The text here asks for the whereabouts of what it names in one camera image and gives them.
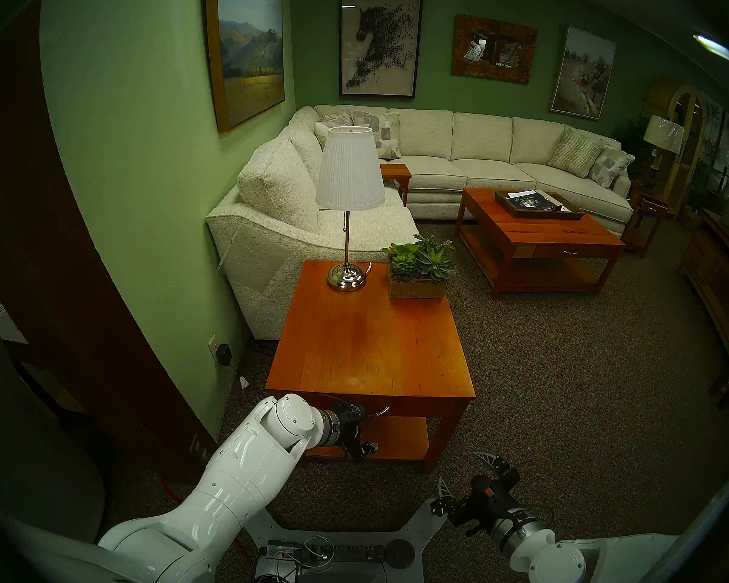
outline green wall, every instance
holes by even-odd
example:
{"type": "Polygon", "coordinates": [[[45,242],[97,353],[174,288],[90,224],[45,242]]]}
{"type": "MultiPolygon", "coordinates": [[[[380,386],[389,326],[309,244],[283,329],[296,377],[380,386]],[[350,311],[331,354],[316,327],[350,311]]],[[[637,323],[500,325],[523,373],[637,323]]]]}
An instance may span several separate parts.
{"type": "Polygon", "coordinates": [[[725,109],[729,94],[677,50],[639,26],[583,0],[424,0],[416,98],[339,96],[338,0],[291,0],[297,106],[355,103],[547,119],[608,135],[640,115],[655,79],[693,83],[725,109]],[[451,75],[454,17],[472,14],[537,29],[528,84],[451,75]],[[566,25],[616,42],[599,121],[549,112],[566,25]]]}
{"type": "Polygon", "coordinates": [[[205,215],[295,112],[289,0],[286,100],[219,134],[202,0],[43,0],[46,101],[67,178],[127,307],[214,437],[249,336],[205,215]]]}

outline patterned pillow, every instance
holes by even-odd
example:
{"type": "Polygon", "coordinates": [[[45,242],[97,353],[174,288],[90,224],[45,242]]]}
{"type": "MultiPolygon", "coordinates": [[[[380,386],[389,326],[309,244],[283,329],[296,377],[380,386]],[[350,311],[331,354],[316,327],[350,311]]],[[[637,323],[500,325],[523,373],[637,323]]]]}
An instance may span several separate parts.
{"type": "Polygon", "coordinates": [[[319,139],[321,150],[324,150],[324,146],[327,145],[327,135],[330,134],[330,129],[333,127],[343,127],[345,125],[346,121],[343,119],[342,115],[339,115],[326,123],[316,123],[313,126],[313,132],[316,134],[317,139],[319,139]]]}
{"type": "Polygon", "coordinates": [[[603,148],[596,162],[588,171],[588,176],[600,186],[610,188],[632,161],[634,161],[634,157],[623,150],[603,148]]]}
{"type": "Polygon", "coordinates": [[[354,125],[372,129],[378,158],[393,160],[402,156],[399,153],[398,113],[370,114],[364,111],[354,111],[354,125]]]}
{"type": "Polygon", "coordinates": [[[586,177],[594,161],[605,147],[600,138],[593,138],[573,128],[564,130],[559,147],[548,161],[548,166],[556,167],[578,177],[586,177]]]}
{"type": "Polygon", "coordinates": [[[331,123],[338,117],[343,117],[343,125],[353,125],[354,119],[351,117],[351,111],[337,111],[336,113],[326,114],[321,117],[322,123],[331,123]]]}

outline ceiling light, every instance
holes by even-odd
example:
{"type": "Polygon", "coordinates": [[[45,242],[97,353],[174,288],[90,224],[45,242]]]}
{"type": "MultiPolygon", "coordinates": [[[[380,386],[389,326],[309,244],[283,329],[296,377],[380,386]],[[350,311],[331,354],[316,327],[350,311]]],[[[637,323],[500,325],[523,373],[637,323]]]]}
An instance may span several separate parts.
{"type": "Polygon", "coordinates": [[[701,35],[694,35],[694,39],[702,43],[707,51],[713,52],[716,56],[721,56],[724,60],[729,60],[729,49],[727,47],[701,35]]]}

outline floor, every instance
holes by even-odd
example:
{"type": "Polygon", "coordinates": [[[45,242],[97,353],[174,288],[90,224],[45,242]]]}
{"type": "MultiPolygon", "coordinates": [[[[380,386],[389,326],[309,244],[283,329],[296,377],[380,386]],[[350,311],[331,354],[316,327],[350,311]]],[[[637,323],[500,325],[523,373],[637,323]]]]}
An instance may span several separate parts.
{"type": "MultiPolygon", "coordinates": [[[[452,237],[449,223],[421,233],[452,237]]],[[[644,259],[625,253],[600,296],[587,293],[489,297],[489,284],[454,238],[459,271],[448,285],[477,398],[437,469],[403,464],[307,463],[272,504],[297,529],[398,529],[442,475],[458,496],[486,472],[473,451],[502,454],[521,472],[513,495],[549,504],[562,538],[680,533],[729,477],[729,408],[706,392],[726,362],[699,298],[676,271],[689,232],[662,225],[644,259]]],[[[592,262],[601,269],[601,262],[592,262]]],[[[275,343],[251,342],[244,375],[264,386],[275,343]]],[[[234,386],[221,438],[258,395],[234,386]]],[[[174,504],[159,478],[121,456],[106,528],[174,504]]],[[[174,486],[185,495],[190,487],[174,486]]],[[[253,556],[254,545],[239,539],[253,556]]],[[[235,549],[218,581],[247,581],[235,549]]],[[[427,581],[524,581],[491,542],[446,525],[424,552],[427,581]]]]}

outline red cable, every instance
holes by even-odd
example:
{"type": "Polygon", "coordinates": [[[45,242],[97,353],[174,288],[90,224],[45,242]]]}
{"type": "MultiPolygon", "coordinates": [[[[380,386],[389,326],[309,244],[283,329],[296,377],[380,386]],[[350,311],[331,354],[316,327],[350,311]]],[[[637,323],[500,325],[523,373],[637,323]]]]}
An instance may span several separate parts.
{"type": "MultiPolygon", "coordinates": [[[[159,477],[159,483],[162,485],[162,488],[165,490],[166,494],[169,495],[170,498],[174,502],[176,502],[176,504],[183,503],[183,499],[181,499],[178,495],[176,495],[175,493],[173,493],[170,490],[170,487],[168,487],[168,484],[165,482],[165,479],[163,479],[161,476],[159,477]]],[[[248,563],[251,564],[251,557],[249,556],[248,552],[246,552],[243,549],[243,546],[240,545],[240,541],[234,540],[233,543],[234,543],[234,546],[236,548],[238,548],[238,552],[240,552],[243,555],[243,557],[248,561],[248,563]]]]}

